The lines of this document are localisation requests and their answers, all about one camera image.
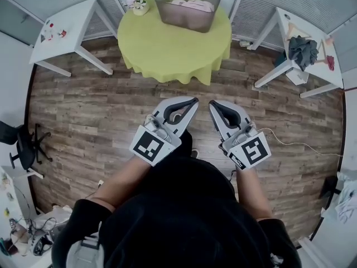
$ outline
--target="wooden floor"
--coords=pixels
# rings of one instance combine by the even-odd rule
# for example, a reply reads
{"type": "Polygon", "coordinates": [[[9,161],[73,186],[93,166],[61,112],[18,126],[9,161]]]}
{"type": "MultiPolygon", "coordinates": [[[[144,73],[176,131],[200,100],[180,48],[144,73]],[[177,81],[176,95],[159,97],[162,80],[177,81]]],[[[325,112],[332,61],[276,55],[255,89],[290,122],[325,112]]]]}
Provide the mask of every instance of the wooden floor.
{"type": "MultiPolygon", "coordinates": [[[[211,86],[195,78],[184,85],[158,83],[126,69],[115,39],[97,39],[83,46],[111,64],[114,74],[107,76],[79,55],[70,54],[50,62],[72,72],[71,78],[41,67],[35,75],[30,128],[39,123],[42,132],[52,133],[45,149],[54,159],[34,165],[45,175],[43,180],[33,178],[36,200],[44,211],[52,203],[73,206],[91,194],[100,179],[120,169],[132,155],[128,146],[146,114],[162,99],[178,95],[199,98],[199,110],[189,127],[194,146],[200,150],[200,159],[225,175],[234,166],[218,149],[220,137],[208,113],[211,99],[243,106],[258,128],[273,129],[283,142],[305,142],[323,153],[340,152],[341,91],[301,99],[301,92],[322,83],[311,78],[297,87],[283,75],[257,89],[254,82],[273,69],[273,58],[267,55],[232,44],[230,59],[213,72],[211,86]]],[[[257,168],[274,213],[285,222],[293,240],[308,236],[326,201],[318,199],[322,183],[336,174],[338,157],[317,155],[303,145],[283,146],[268,131],[266,137],[272,157],[257,168]]]]}

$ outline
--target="table leg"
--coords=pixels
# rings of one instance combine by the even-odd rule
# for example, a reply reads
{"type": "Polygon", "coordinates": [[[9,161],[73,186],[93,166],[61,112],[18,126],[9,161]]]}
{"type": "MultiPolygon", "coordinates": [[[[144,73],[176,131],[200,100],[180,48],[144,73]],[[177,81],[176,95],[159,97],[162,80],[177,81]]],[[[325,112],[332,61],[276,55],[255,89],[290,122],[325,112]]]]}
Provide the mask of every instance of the table leg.
{"type": "Polygon", "coordinates": [[[300,97],[301,98],[310,97],[310,96],[317,95],[317,94],[320,94],[323,92],[328,92],[328,91],[336,89],[336,88],[339,88],[339,87],[330,83],[330,84],[324,85],[323,87],[319,87],[319,88],[316,88],[313,90],[309,90],[308,92],[301,93],[300,97]]]}
{"type": "Polygon", "coordinates": [[[254,42],[254,44],[247,47],[248,50],[256,50],[257,47],[262,43],[265,37],[270,33],[270,31],[274,28],[274,26],[278,23],[278,12],[275,11],[273,17],[269,20],[269,22],[264,27],[263,31],[259,34],[259,37],[254,42]]]}
{"type": "Polygon", "coordinates": [[[109,75],[113,74],[113,70],[108,65],[98,60],[94,55],[92,55],[89,51],[87,51],[82,46],[77,47],[75,52],[79,54],[82,58],[85,58],[87,61],[94,64],[97,68],[101,69],[103,72],[109,75]]]}
{"type": "Polygon", "coordinates": [[[101,8],[101,6],[98,3],[96,3],[96,5],[95,5],[95,12],[99,16],[99,18],[102,19],[102,21],[107,26],[109,31],[112,32],[113,36],[116,39],[118,39],[118,37],[117,37],[117,29],[115,29],[115,27],[112,24],[112,22],[110,21],[109,17],[107,16],[107,14],[105,14],[104,10],[101,8]]]}
{"type": "Polygon", "coordinates": [[[70,73],[69,71],[66,71],[64,69],[61,69],[59,68],[58,66],[55,66],[55,65],[51,65],[45,61],[38,61],[37,63],[35,63],[36,65],[40,65],[40,66],[43,66],[44,68],[46,69],[49,69],[49,70],[53,70],[59,74],[63,74],[65,76],[71,76],[72,73],[70,73]]]}
{"type": "Polygon", "coordinates": [[[278,77],[290,68],[292,68],[292,62],[291,60],[286,60],[282,64],[278,65],[275,69],[273,69],[270,73],[266,74],[256,83],[254,83],[254,86],[261,87],[262,85],[265,85],[265,83],[270,82],[272,79],[278,77]]]}

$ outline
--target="gray cloth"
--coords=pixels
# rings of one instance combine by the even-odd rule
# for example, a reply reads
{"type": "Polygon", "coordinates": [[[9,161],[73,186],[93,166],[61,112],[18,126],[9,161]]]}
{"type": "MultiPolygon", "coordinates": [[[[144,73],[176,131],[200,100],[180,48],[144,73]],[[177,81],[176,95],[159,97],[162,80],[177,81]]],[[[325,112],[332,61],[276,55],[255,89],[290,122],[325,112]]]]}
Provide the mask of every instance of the gray cloth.
{"type": "Polygon", "coordinates": [[[301,36],[292,37],[289,43],[289,59],[294,60],[302,71],[307,66],[313,65],[317,60],[319,53],[317,42],[314,40],[306,40],[301,36]]]}

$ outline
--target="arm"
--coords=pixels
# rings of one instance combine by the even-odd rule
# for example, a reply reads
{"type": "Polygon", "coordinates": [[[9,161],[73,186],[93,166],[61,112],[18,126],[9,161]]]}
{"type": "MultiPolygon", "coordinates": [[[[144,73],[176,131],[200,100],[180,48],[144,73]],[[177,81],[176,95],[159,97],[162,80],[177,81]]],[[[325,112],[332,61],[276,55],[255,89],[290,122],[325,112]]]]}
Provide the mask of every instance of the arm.
{"type": "Polygon", "coordinates": [[[137,156],[132,157],[100,186],[90,200],[113,212],[130,197],[150,168],[149,163],[137,156]]]}
{"type": "Polygon", "coordinates": [[[237,167],[239,203],[257,221],[273,218],[273,212],[254,169],[240,170],[237,167]]]}

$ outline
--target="white cable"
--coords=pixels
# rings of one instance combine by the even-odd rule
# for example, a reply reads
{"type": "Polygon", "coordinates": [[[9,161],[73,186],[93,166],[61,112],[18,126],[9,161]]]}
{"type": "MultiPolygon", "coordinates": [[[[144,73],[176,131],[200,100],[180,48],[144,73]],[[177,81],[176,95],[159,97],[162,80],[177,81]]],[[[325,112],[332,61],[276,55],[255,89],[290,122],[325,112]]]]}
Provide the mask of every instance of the white cable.
{"type": "Polygon", "coordinates": [[[279,138],[275,135],[274,131],[271,130],[270,128],[261,128],[258,131],[265,130],[265,129],[272,131],[272,133],[273,133],[274,137],[276,138],[276,140],[278,140],[279,143],[281,143],[283,145],[305,145],[305,146],[309,147],[312,151],[314,151],[315,153],[317,153],[317,154],[319,154],[321,156],[332,156],[333,155],[333,156],[343,157],[343,155],[339,155],[339,154],[322,154],[322,153],[319,153],[314,148],[312,148],[310,145],[308,145],[306,143],[302,143],[302,142],[284,143],[284,142],[279,140],[279,138]]]}

